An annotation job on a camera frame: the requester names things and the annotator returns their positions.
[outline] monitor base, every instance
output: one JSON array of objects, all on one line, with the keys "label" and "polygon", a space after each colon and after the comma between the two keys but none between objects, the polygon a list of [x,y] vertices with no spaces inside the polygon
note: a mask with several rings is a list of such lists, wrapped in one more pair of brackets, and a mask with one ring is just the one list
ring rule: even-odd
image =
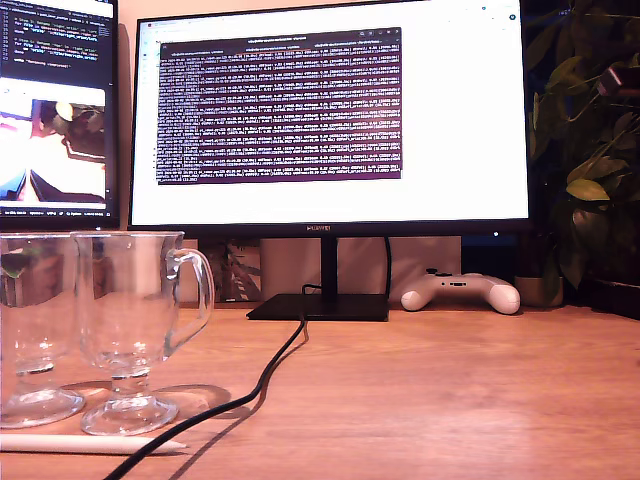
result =
[{"label": "monitor base", "polygon": [[281,293],[247,314],[249,320],[386,322],[389,304],[382,294],[339,294],[328,302],[320,294]]}]

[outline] glass handle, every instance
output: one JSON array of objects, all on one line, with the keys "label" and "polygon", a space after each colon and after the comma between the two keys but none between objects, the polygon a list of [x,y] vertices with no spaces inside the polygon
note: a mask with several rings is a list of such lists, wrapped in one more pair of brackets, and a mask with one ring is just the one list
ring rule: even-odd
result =
[{"label": "glass handle", "polygon": [[214,284],[211,267],[207,258],[198,250],[182,248],[170,250],[167,253],[167,278],[176,280],[178,270],[183,263],[191,263],[198,281],[198,317],[179,330],[171,329],[165,341],[165,351],[173,354],[180,346],[188,342],[194,335],[202,330],[213,313]]}]

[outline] glass base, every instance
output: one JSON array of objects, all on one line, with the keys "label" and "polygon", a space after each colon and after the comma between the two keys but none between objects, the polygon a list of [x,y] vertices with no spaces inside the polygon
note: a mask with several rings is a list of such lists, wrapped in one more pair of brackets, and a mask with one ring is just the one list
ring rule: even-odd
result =
[{"label": "glass base", "polygon": [[71,390],[45,388],[12,396],[2,407],[0,428],[45,425],[70,417],[84,406],[84,398]]},{"label": "glass base", "polygon": [[169,423],[178,407],[153,396],[107,401],[82,417],[82,430],[91,435],[138,435]]}]

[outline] huawei logo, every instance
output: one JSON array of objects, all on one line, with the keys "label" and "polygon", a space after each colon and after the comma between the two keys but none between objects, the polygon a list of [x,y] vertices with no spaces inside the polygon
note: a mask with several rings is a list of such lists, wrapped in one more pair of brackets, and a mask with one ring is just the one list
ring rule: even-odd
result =
[{"label": "huawei logo", "polygon": [[330,232],[331,225],[307,225],[307,232]]}]

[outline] monitor screen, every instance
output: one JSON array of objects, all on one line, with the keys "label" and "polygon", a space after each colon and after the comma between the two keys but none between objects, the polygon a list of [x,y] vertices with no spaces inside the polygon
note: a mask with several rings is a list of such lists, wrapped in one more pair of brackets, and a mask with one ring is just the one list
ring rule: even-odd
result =
[{"label": "monitor screen", "polygon": [[0,230],[118,224],[116,0],[0,0]]},{"label": "monitor screen", "polygon": [[457,233],[528,217],[518,0],[138,23],[130,224]]}]

